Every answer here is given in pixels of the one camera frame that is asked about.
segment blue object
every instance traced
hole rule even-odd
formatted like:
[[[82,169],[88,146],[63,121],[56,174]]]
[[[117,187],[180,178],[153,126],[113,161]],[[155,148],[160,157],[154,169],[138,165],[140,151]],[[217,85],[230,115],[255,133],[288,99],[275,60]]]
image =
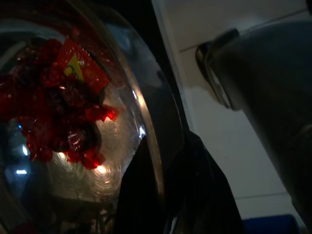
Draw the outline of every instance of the blue object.
[[[290,214],[251,218],[243,223],[246,234],[301,234],[295,218]]]

